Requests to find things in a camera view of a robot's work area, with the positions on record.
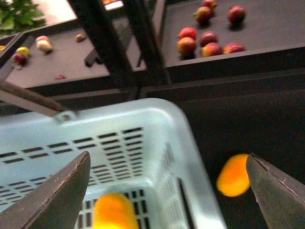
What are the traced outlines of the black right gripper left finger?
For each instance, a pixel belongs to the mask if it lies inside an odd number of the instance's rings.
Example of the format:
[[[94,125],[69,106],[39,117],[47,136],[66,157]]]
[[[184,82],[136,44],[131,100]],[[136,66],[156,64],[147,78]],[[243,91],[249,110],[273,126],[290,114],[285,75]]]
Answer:
[[[84,151],[0,214],[2,229],[72,229],[89,183],[91,158]]]

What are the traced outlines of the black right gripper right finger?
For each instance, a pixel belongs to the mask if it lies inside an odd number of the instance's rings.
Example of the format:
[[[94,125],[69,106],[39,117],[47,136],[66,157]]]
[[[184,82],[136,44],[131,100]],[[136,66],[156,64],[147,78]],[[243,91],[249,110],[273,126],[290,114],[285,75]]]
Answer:
[[[268,228],[303,229],[304,184],[255,154],[248,156],[246,170]]]

